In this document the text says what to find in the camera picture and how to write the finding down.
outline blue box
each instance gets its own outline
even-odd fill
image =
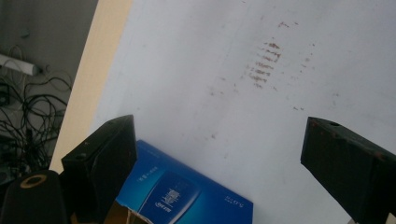
[[[117,198],[134,216],[129,223],[252,223],[249,200],[142,140],[137,155]]]

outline smudged marks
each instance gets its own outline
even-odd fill
[[[284,26],[284,27],[287,27],[287,28],[290,28],[285,22],[281,22],[277,27],[278,28],[280,28],[280,27],[282,27],[282,26]]]
[[[337,106],[338,97],[340,97],[340,94],[338,92],[332,94],[332,108],[335,108]]]
[[[304,108],[303,107],[298,107],[298,106],[294,106],[293,107],[293,110],[297,110],[297,111],[304,111]]]
[[[233,84],[233,92],[239,93],[239,90],[236,88],[236,83]]]
[[[262,89],[262,85],[268,81],[271,73],[275,70],[275,65],[281,56],[281,47],[275,42],[264,42],[257,47],[253,63],[246,66],[243,75],[254,80],[253,85]]]
[[[309,44],[309,47],[313,48],[315,46],[315,44]],[[300,73],[303,73],[304,71],[306,71],[306,69],[311,68],[312,70],[315,70],[314,66],[310,66],[309,64],[311,64],[311,58],[314,54],[312,52],[309,53],[309,55],[304,57],[304,61],[301,63],[301,66],[303,67],[303,69],[300,71]]]

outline cable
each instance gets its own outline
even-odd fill
[[[18,46],[12,47],[8,54],[13,55],[16,50],[23,59]],[[68,80],[58,77],[59,74],[68,77]],[[32,93],[46,85],[51,85],[58,92],[71,91],[73,79],[65,71],[56,71],[34,79],[19,74],[22,77],[16,80],[15,75],[17,74],[7,70],[0,76],[0,81],[10,87],[12,99],[12,104],[0,107],[0,134],[5,133],[15,140],[15,155],[10,164],[12,163],[16,176],[21,176],[49,168],[50,143],[58,138],[67,107],[67,102],[56,95]]]

